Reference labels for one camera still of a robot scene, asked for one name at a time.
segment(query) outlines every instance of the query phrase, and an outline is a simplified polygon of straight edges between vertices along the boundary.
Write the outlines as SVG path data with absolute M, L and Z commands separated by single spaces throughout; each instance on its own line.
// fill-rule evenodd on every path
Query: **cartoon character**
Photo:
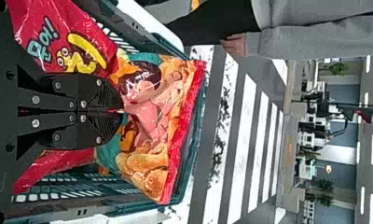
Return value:
M 85 52 L 91 56 L 92 60 L 89 64 L 85 64 L 79 52 L 71 52 L 68 48 L 63 47 L 58 50 L 56 56 L 58 65 L 65 68 L 65 72 L 77 71 L 79 73 L 91 74 L 96 70 L 97 63 L 102 67 L 102 69 L 107 67 L 107 63 L 99 50 L 97 50 L 84 37 L 76 34 L 69 34 L 67 36 L 67 41 L 70 44 L 85 50 Z

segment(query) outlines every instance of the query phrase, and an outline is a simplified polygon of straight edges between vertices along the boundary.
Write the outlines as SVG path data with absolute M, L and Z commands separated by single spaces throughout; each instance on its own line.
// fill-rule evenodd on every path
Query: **crosswalk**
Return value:
M 194 47 L 191 57 L 208 61 L 207 77 L 214 78 L 209 72 L 214 60 L 213 46 Z M 276 102 L 270 99 L 272 90 L 263 90 L 251 74 L 238 78 L 241 72 L 239 64 L 230 55 L 226 54 L 225 57 L 208 186 L 196 189 L 195 185 L 193 189 L 194 176 L 191 175 L 183 202 L 165 209 L 165 215 L 172 219 L 164 221 L 164 224 L 233 224 L 243 219 L 246 214 L 254 212 L 276 194 L 283 137 L 283 106 L 276 105 Z M 286 64 L 276 61 L 273 65 L 279 72 L 278 78 L 285 84 Z M 235 103 L 236 87 L 242 88 L 242 100 L 239 100 L 238 105 Z M 237 121 L 240 122 L 232 122 L 235 116 L 233 111 L 237 106 L 241 107 L 240 114 L 237 113 L 237 116 L 240 116 Z M 238 127 L 237 135 L 231 134 L 233 125 Z M 233 147 L 229 146 L 230 138 L 237 138 L 237 144 Z M 229 152 L 232 152 L 230 155 L 234 158 L 228 158 Z M 229 182 L 230 190 L 224 191 L 225 183 Z M 193 200 L 204 203 L 204 213 L 199 218 L 189 216 L 196 190 L 206 190 L 204 199 Z M 228 212 L 226 220 L 221 219 L 224 208 Z

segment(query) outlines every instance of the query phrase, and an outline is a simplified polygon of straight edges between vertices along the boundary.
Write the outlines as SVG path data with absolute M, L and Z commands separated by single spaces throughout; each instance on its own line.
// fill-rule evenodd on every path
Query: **black pants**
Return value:
M 229 35 L 260 31 L 251 0 L 208 0 L 167 27 L 185 46 L 217 45 Z

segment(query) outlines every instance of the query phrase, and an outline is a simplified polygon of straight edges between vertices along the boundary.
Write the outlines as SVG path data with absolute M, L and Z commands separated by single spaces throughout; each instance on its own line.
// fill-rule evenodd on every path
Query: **hand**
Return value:
M 247 52 L 245 49 L 245 37 L 247 33 L 230 35 L 225 40 L 220 40 L 222 46 L 229 54 L 239 54 L 246 56 Z

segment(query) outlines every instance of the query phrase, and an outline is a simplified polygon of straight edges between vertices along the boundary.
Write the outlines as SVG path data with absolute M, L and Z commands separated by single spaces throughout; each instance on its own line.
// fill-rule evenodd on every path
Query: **grey sleeve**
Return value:
M 247 56 L 271 59 L 322 59 L 373 55 L 373 16 L 313 26 L 279 26 L 248 33 Z

